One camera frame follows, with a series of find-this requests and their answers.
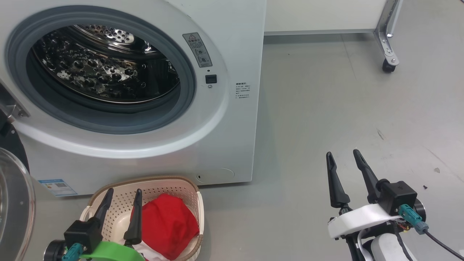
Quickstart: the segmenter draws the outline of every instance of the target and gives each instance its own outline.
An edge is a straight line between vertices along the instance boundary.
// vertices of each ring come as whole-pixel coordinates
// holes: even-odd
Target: white panel
[[[267,0],[265,31],[374,29],[385,0]]]

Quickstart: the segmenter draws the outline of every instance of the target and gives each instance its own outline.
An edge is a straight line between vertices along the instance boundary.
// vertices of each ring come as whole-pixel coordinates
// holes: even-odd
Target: white cloth
[[[126,241],[122,239],[121,241],[118,242],[120,245],[124,245]],[[149,247],[145,242],[141,242],[138,245],[133,245],[132,246],[137,252],[143,255],[143,257],[148,260],[148,261],[170,261],[160,253],[154,251]]]

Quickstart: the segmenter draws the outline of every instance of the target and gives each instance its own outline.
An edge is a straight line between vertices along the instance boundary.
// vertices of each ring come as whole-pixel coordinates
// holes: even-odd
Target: beige plastic basket
[[[108,185],[92,196],[88,206],[81,214],[81,221],[85,221],[95,214],[109,188],[114,189],[114,194],[103,223],[102,235],[104,241],[120,242],[122,240],[124,232],[129,226],[130,213],[137,189],[143,191],[143,204],[166,193],[179,197],[184,201],[195,216],[200,230],[200,234],[190,241],[189,245],[175,261],[194,261],[197,259],[203,240],[205,212],[201,193],[193,182],[180,176],[154,176]]]

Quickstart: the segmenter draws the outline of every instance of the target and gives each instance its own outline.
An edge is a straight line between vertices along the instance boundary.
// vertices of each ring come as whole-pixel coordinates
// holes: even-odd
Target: caster wheel
[[[396,66],[395,66],[395,65],[390,65],[390,64],[387,62],[387,59],[383,60],[382,70],[383,70],[384,72],[394,72],[394,71],[395,71],[395,68],[396,68]]]

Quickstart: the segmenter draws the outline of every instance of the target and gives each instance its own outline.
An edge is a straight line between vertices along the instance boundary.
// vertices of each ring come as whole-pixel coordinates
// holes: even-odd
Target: cable
[[[429,233],[428,230],[424,229],[424,233],[429,236],[433,241],[435,241],[438,245],[442,246],[444,249],[448,250],[451,254],[455,255],[457,258],[464,260],[464,256],[461,256],[460,254],[456,253],[453,249],[449,248],[445,244],[443,244],[440,240],[436,239],[432,234]]]
[[[401,239],[400,232],[398,231],[398,222],[396,221],[393,223],[393,230],[395,231],[395,235],[396,235],[396,238],[398,239],[398,243],[400,243],[400,246],[403,249],[403,253],[405,254],[406,258],[409,261],[413,261],[406,249],[406,246],[403,243],[403,240]]]
[[[398,223],[398,226],[402,228],[404,231],[409,231],[411,228],[409,226],[403,226],[402,224]]]

